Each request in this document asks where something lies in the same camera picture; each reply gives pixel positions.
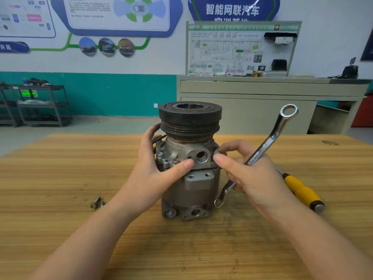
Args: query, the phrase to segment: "black pulley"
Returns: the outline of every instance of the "black pulley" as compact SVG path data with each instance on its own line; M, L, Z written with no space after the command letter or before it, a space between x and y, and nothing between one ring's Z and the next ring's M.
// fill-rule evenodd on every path
M180 101L159 106L161 129L180 141L201 141L219 130L222 107L213 103Z

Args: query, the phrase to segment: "pink label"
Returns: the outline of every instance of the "pink label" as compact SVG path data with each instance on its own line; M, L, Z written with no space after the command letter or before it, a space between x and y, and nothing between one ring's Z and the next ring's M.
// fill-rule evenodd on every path
M29 22L41 22L41 15L39 14L27 14Z

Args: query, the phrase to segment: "wrench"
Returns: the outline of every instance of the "wrench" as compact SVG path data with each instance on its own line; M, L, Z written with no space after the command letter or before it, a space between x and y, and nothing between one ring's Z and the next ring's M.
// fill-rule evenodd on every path
M289 114L285 115L285 111L289 109L294 109L294 111ZM251 157L245 162L245 165L251 166L255 162L257 162L262 155L267 151L267 149L278 139L280 136L282 130L284 129L286 123L291 119L294 118L298 114L298 107L296 107L294 104L287 104L283 106L280 110L280 114L277 118L277 121L275 123L275 126L273 127L273 130L271 134L267 137L267 139L259 146L259 148L251 155ZM215 199L214 204L217 208L221 207L224 199L227 195L227 193L236 185L235 182L232 182L229 180L221 190L220 196Z

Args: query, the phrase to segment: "person's right hand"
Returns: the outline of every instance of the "person's right hand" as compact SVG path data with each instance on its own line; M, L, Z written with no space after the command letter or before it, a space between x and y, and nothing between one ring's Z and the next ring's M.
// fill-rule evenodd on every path
M299 203L268 155L264 154L254 165L246 166L244 163L256 150L256 147L248 142L231 141L217 149L220 153L234 150L243 157L231 159L217 153L214 155L214 161L227 171L228 177L242 189L260 214L273 221L278 214L286 214L288 209L291 210Z

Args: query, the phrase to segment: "gray tool cart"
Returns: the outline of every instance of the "gray tool cart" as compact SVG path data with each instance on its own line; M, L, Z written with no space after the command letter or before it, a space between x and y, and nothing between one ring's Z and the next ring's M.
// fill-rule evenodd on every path
M13 125L14 127L18 127L22 124L21 117L19 116L16 101L9 100L6 97L4 90L10 89L9 85L7 84L0 84L0 108L5 108L6 113L4 115L0 115L0 125Z
M31 126L59 125L63 127L71 123L71 108L63 85L10 85L10 87L13 90L14 96L19 98L16 104L22 121L25 124ZM29 95L30 99L25 99L25 92ZM39 94L38 100L35 100L36 92ZM46 92L49 92L49 100L44 100ZM48 111L42 113L44 108L54 109L56 115L51 115Z

